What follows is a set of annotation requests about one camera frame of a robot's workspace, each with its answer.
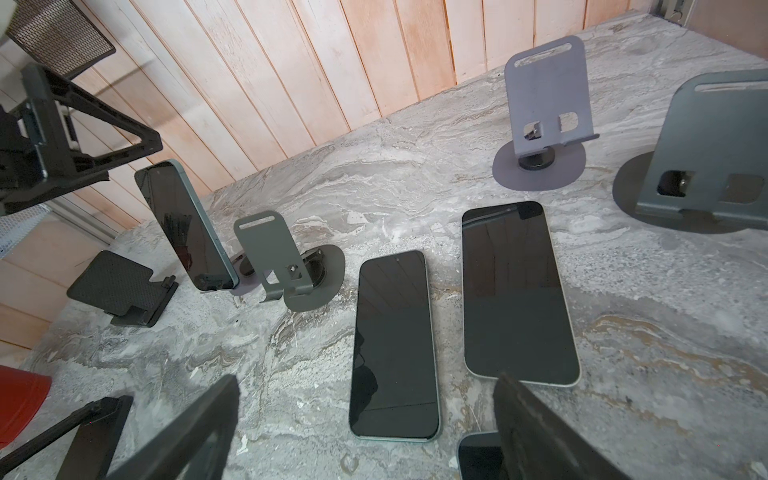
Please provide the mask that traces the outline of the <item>green-edged smartphone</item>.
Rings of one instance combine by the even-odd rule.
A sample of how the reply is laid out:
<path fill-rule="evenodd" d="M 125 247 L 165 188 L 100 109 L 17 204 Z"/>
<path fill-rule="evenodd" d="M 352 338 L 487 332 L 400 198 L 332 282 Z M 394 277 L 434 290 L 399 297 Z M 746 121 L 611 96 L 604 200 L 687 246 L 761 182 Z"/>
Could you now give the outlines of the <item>green-edged smartphone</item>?
<path fill-rule="evenodd" d="M 457 448 L 457 463 L 461 480 L 498 480 L 503 453 L 497 431 L 464 435 Z"/>

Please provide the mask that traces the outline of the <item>purple round stand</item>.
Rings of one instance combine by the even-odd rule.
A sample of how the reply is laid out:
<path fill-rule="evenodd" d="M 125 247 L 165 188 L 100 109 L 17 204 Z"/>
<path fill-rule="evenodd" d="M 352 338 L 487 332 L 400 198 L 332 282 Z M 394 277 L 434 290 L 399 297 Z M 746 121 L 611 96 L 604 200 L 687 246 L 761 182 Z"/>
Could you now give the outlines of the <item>purple round stand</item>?
<path fill-rule="evenodd" d="M 496 153 L 494 179 L 515 191 L 550 191 L 584 172 L 594 131 L 585 46 L 566 36 L 512 56 L 504 67 L 512 140 Z"/>

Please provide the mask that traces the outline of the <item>black folding phone stand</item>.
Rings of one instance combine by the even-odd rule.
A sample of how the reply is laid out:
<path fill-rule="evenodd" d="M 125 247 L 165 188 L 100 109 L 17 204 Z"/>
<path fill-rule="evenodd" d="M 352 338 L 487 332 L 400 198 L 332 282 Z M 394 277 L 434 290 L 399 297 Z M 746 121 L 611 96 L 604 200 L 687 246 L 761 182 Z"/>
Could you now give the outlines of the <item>black folding phone stand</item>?
<path fill-rule="evenodd" d="M 101 251 L 66 295 L 112 315 L 114 326 L 152 328 L 179 286 L 173 275 L 158 282 L 150 280 L 152 275 L 144 265 Z"/>
<path fill-rule="evenodd" d="M 56 478 L 105 479 L 132 404 L 129 395 L 89 402 L 3 457 L 1 478 L 75 430 Z"/>

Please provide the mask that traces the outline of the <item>black folding phone stand front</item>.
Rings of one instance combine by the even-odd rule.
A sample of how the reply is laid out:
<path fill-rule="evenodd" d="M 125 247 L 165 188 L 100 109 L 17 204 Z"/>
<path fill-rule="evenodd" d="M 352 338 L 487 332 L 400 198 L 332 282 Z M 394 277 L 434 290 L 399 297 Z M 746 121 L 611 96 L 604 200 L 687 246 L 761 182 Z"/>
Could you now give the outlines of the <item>black folding phone stand front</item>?
<path fill-rule="evenodd" d="M 105 479 L 132 404 L 129 395 L 89 402 L 3 457 L 1 478 L 75 430 L 56 478 Z"/>

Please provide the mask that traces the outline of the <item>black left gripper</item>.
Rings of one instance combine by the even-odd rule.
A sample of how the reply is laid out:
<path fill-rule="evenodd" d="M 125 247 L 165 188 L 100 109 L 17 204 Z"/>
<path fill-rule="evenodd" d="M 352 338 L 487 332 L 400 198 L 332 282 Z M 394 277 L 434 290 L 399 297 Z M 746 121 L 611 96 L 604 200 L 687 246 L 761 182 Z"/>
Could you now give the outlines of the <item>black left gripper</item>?
<path fill-rule="evenodd" d="M 21 83 L 24 99 L 1 109 L 1 215 L 86 187 L 137 203 L 130 164 L 162 150 L 159 133 L 40 64 Z"/>

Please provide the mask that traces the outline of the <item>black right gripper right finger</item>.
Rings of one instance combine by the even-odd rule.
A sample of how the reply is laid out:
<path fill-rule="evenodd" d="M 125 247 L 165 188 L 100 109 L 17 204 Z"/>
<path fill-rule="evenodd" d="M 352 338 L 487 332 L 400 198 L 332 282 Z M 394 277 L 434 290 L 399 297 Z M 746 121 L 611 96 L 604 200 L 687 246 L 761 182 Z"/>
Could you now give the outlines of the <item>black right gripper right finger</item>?
<path fill-rule="evenodd" d="M 502 373 L 493 391 L 501 479 L 626 479 L 525 385 Z"/>

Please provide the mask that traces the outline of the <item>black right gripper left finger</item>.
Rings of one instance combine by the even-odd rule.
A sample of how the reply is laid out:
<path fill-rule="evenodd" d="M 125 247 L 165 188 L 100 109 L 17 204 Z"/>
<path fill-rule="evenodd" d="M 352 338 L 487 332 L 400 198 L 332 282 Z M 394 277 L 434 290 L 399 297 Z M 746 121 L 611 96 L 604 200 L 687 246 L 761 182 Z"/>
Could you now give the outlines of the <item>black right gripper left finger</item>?
<path fill-rule="evenodd" d="M 238 423 L 237 377 L 221 377 L 110 479 L 220 479 Z"/>

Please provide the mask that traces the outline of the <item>teal smartphone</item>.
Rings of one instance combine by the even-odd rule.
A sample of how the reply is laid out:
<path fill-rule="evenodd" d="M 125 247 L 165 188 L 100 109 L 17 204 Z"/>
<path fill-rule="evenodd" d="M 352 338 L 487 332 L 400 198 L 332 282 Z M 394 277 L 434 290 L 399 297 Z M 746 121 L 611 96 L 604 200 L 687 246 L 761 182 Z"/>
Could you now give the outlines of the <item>teal smartphone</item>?
<path fill-rule="evenodd" d="M 360 267 L 348 422 L 366 439 L 427 442 L 440 431 L 428 267 L 418 250 Z"/>

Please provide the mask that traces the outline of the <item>green smartphone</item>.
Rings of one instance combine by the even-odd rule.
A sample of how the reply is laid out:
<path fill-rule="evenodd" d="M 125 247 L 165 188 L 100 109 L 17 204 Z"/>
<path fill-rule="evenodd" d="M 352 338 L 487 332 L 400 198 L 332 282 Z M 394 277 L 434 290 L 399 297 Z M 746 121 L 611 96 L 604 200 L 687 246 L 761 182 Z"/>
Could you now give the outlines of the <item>green smartphone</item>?
<path fill-rule="evenodd" d="M 232 290 L 239 277 L 182 164 L 169 159 L 134 173 L 139 191 L 193 285 Z"/>

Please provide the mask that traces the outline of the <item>silver-edged smartphone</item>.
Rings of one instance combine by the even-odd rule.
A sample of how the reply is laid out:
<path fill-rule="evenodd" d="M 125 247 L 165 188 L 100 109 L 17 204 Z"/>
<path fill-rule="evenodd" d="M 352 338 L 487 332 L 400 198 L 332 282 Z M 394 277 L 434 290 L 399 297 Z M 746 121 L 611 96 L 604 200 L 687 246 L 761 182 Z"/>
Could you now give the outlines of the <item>silver-edged smartphone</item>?
<path fill-rule="evenodd" d="M 470 209 L 461 239 L 467 369 L 482 378 L 577 384 L 580 359 L 543 206 Z"/>

